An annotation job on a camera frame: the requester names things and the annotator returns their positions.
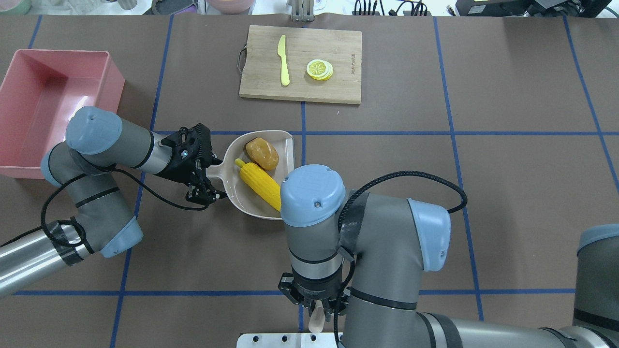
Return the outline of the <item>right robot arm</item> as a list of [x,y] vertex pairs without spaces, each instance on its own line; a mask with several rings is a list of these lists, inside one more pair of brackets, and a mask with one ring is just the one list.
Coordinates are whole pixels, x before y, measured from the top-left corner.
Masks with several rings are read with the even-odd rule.
[[591,227],[577,249],[573,322],[560,329],[525,328],[424,313],[416,306],[422,273],[442,269],[451,211],[431,203],[369,193],[401,176],[387,174],[347,191],[338,172],[305,165],[280,189],[281,218],[292,272],[281,276],[288,299],[333,320],[338,348],[616,348],[618,346],[618,225]]

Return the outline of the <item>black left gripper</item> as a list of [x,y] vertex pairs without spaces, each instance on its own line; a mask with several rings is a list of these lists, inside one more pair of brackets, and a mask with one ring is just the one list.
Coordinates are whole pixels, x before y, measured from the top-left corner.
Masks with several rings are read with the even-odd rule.
[[207,177],[206,169],[218,165],[212,152],[210,128],[203,124],[181,127],[163,138],[161,144],[170,148],[172,155],[158,177],[188,185],[185,199],[190,203],[211,204],[226,199],[226,192],[215,189]]

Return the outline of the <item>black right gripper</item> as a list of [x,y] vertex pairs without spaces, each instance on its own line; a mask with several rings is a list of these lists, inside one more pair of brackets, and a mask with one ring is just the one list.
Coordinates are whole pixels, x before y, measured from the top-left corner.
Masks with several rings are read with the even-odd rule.
[[341,272],[323,279],[307,279],[292,272],[283,273],[277,287],[292,304],[307,309],[308,315],[312,316],[318,310],[318,304],[321,304],[324,315],[333,317],[335,311],[340,316],[347,313],[349,297],[339,295],[341,286]]

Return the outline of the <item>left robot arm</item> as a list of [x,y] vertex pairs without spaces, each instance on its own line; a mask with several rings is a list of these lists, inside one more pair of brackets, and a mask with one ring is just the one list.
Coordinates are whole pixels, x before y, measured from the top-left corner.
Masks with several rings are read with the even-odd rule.
[[184,211],[204,211],[226,198],[207,176],[208,167],[221,163],[204,125],[162,136],[95,106],[80,108],[64,141],[41,161],[44,178],[56,190],[41,208],[38,227],[1,246],[1,296],[90,255],[119,255],[142,240],[136,213],[114,173],[126,175],[127,168],[133,168],[181,183],[192,204],[164,202]]

